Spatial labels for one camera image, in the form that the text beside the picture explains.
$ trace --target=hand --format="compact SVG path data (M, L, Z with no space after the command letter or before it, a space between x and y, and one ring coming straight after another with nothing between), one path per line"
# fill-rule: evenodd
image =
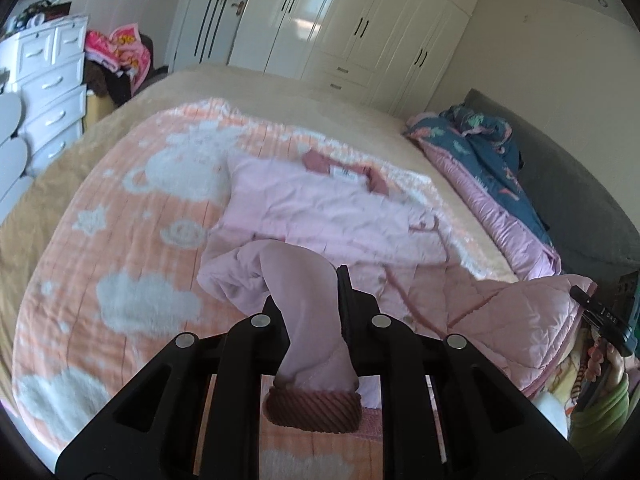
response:
M602 350L599 348L601 342L601 338L598 338L595 342L595 346L589 348L589 362L584 376L588 381L594 383L596 379L602 375L601 364L604 362L606 357L606 359L611 363L611 372L609 373L609 378L607 379L607 383L602 391L602 395L604 396L610 394L622 381L625 373L625 361L620 355L620 352L618 352L611 343L607 343L607 355L604 356Z

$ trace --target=gray headboard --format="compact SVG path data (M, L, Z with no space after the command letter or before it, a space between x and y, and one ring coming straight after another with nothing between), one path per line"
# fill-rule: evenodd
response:
M601 285L640 269L640 234L609 192L566 150L497 102L471 90L465 105L505 118L524 167L518 180L562 258L566 272Z

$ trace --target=beige bed sheet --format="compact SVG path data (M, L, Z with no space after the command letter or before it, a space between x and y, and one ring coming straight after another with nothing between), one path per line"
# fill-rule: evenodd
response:
M468 227L494 276L515 276L452 187L400 133L401 121L343 102L299 81L238 68L201 65L175 73L93 126L38 177L0 226L0 396L13 404L12 353L18 310L31 275L70 200L93 167L134 126L155 113L210 97L245 114L302 126L392 164L431 177L441 197Z

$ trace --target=white door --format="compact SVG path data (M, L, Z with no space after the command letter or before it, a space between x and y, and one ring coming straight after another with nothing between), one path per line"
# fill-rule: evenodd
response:
M404 91L396 117L407 120L425 111L449 66L468 21L469 17L462 10L451 3L447 4L444 18L427 44L426 57L418 64L418 69Z
M428 41L447 7L446 0L413 0L412 5L414 2L414 13L396 49L386 54L386 67L381 67L370 94L370 106L391 115L414 71L424 62Z
M353 44L364 31L367 13L375 0L336 0L327 15L327 25L318 47L332 56L347 59Z
M378 68L387 45L406 26L413 0L375 0L356 35L349 60L372 72Z
M318 33L333 0L290 0L266 72L302 78Z
M226 63L247 0L190 0L175 52L174 70Z
M264 72L284 15L293 0L249 0L229 65Z

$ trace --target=silver screw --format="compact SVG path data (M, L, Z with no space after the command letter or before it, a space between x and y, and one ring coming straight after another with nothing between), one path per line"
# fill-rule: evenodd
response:
M391 319L383 314L378 314L371 319L373 326L378 328L388 328L391 326Z
M189 348L196 342L196 338L194 338L193 334L180 334L177 338L175 338L175 345L178 348Z
M264 328L269 325L271 318L266 314L258 314L251 318L251 324L256 328Z
M447 344L456 350L462 350L466 346L466 339L459 334L447 337Z

